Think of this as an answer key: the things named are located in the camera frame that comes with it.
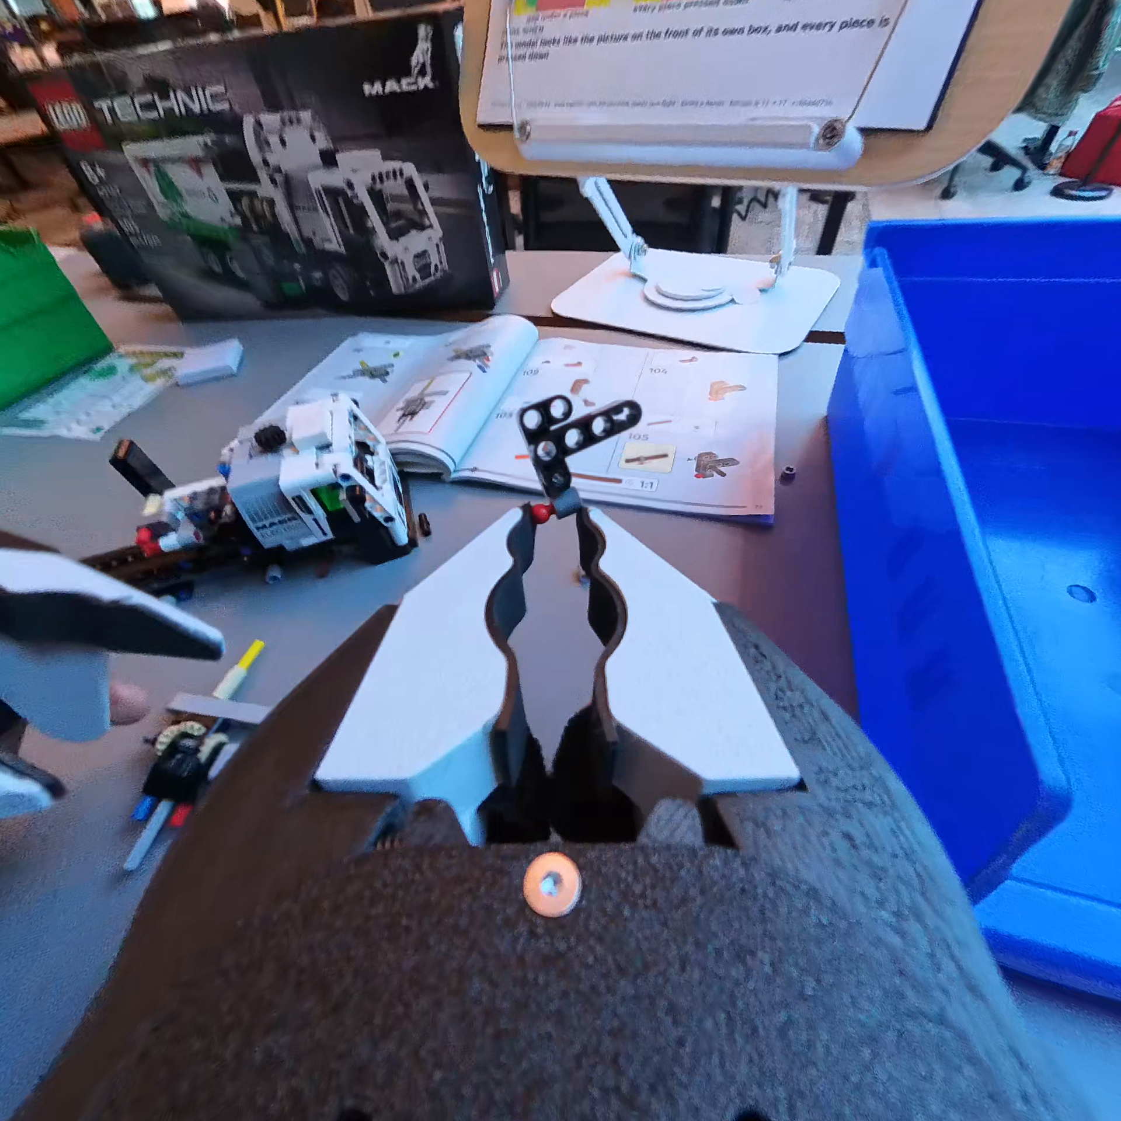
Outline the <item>white lego truck model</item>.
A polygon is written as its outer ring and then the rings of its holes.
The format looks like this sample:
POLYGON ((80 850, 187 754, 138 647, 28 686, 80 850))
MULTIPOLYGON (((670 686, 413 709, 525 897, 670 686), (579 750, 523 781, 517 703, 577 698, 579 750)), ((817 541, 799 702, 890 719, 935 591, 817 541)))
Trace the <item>white lego truck model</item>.
POLYGON ((152 595, 185 599, 218 570, 278 582, 287 559, 330 564, 339 551, 384 564, 417 545, 386 441, 339 392, 243 427, 200 481, 173 485, 131 439, 117 441, 109 466, 144 499, 142 516, 133 543, 82 564, 152 595))

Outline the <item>lego instruction booklet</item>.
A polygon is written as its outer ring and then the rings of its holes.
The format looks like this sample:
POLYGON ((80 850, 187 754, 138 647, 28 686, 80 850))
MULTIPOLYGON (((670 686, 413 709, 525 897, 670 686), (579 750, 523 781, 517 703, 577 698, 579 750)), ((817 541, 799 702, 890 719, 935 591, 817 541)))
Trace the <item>lego instruction booklet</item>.
POLYGON ((538 493, 550 441, 585 502, 767 526, 776 356, 540 338, 494 315, 440 334, 357 332, 258 415, 351 398, 399 470, 538 493))

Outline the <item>document holder stand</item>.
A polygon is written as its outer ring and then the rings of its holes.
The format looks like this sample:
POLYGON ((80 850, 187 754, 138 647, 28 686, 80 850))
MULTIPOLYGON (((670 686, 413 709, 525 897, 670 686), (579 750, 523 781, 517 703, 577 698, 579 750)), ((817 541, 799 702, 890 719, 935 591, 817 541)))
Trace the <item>document holder stand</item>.
POLYGON ((459 118, 471 149, 513 176, 573 178, 614 255, 566 288, 552 313, 595 327, 745 354, 799 346, 838 282, 794 267, 801 189, 913 185, 969 155, 1014 108, 1051 46, 1068 2, 979 2, 927 129, 850 122, 608 122, 513 116, 477 124, 490 2, 463 2, 459 118), (780 240, 770 261, 653 249, 627 220, 614 182, 776 189, 780 240))

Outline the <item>small white box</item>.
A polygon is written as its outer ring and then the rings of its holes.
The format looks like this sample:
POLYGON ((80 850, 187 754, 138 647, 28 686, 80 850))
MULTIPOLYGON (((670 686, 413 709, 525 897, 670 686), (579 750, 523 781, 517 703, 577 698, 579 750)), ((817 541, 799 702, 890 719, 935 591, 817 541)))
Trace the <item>small white box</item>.
POLYGON ((237 338, 191 346, 173 359, 173 381, 177 387, 223 381, 241 371, 243 359, 245 350, 237 338))

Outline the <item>blue plastic bin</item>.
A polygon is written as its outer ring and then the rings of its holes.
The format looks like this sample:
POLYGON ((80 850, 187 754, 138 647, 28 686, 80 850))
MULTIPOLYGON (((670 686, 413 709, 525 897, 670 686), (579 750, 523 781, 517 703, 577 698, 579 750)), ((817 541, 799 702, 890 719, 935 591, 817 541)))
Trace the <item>blue plastic bin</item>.
POLYGON ((861 259, 826 412, 861 729, 995 959, 1118 999, 1118 220, 861 259))

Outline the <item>red bag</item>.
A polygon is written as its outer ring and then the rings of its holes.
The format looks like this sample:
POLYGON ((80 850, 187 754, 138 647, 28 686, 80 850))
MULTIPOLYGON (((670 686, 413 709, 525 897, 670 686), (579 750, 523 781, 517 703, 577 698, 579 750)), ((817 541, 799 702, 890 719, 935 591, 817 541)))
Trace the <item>red bag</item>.
POLYGON ((1118 187, 1118 97, 1089 120, 1066 153, 1060 176, 1118 187))

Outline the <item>small lego gear assembly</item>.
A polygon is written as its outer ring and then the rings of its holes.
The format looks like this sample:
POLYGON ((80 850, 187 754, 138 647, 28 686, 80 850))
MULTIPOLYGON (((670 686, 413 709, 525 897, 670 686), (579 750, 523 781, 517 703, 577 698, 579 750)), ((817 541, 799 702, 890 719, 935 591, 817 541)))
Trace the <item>small lego gear assembly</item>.
POLYGON ((165 707, 165 723, 152 742, 131 819, 140 825, 121 872, 135 874, 156 841, 179 829, 225 760, 270 713, 268 705, 239 698, 251 669, 266 644, 254 640, 223 673, 210 694, 175 694, 165 707))

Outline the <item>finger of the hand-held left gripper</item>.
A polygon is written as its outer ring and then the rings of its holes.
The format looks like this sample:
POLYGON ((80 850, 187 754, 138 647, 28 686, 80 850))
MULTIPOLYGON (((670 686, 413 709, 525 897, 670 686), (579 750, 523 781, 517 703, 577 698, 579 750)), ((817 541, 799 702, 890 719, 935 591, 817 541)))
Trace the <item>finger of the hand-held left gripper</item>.
POLYGON ((216 661, 220 630, 51 551, 1 549, 1 636, 32 645, 216 661))

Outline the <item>black lego angle beam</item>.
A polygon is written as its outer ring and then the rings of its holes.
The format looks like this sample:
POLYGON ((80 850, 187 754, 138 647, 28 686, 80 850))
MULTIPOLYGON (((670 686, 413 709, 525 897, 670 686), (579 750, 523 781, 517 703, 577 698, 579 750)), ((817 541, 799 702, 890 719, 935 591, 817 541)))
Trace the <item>black lego angle beam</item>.
POLYGON ((531 522, 542 526, 575 514, 581 497, 571 485, 569 456, 633 429, 639 419, 641 406, 635 400, 616 400, 579 417, 564 394, 519 408, 515 425, 544 495, 542 502, 529 506, 531 522))

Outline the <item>green plastic bin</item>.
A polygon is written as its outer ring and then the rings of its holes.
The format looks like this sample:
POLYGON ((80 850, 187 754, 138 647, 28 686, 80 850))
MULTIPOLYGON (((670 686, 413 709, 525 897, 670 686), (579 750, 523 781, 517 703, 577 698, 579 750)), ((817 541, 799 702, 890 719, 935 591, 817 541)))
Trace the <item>green plastic bin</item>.
POLYGON ((1 226, 1 410, 111 348, 38 234, 1 226))

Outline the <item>dark grey container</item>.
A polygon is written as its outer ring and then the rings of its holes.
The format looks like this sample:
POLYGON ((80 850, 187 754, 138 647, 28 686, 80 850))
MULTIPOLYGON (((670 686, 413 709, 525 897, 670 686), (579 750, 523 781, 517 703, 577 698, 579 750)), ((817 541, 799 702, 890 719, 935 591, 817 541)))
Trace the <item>dark grey container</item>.
POLYGON ((94 213, 84 214, 78 242, 115 290, 138 292, 152 284, 140 257, 109 220, 94 213))

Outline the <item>black lego set box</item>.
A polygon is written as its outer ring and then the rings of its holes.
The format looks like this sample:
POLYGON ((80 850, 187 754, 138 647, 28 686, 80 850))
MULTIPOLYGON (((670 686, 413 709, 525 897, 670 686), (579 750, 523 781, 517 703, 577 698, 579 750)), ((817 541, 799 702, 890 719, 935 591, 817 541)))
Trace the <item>black lego set box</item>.
POLYGON ((179 321, 490 311, 506 249, 461 23, 411 4, 96 52, 26 89, 179 321))

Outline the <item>green white sticker sheet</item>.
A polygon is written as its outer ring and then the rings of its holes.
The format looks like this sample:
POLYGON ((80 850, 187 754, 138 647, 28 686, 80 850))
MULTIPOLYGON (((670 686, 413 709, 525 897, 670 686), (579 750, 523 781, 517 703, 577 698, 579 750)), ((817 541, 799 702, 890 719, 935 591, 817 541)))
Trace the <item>green white sticker sheet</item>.
POLYGON ((1 410, 3 437, 98 441, 175 381, 183 346, 121 346, 1 410))

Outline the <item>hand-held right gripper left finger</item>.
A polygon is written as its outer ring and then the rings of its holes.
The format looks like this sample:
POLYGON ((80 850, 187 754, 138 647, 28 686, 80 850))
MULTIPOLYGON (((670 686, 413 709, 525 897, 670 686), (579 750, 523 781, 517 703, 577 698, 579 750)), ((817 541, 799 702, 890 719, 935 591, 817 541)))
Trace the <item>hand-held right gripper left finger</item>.
POLYGON ((403 595, 316 787, 442 802, 467 843, 484 843, 482 804, 515 789, 529 756, 509 638, 533 553, 529 506, 515 506, 403 595))

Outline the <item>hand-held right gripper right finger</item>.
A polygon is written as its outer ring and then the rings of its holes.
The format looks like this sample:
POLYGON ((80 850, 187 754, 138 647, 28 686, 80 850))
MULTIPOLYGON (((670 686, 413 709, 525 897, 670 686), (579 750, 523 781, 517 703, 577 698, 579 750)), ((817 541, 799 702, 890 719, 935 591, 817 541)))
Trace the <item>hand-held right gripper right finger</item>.
POLYGON ((718 603, 598 508, 577 512, 593 703, 618 790, 786 790, 801 781, 718 603))

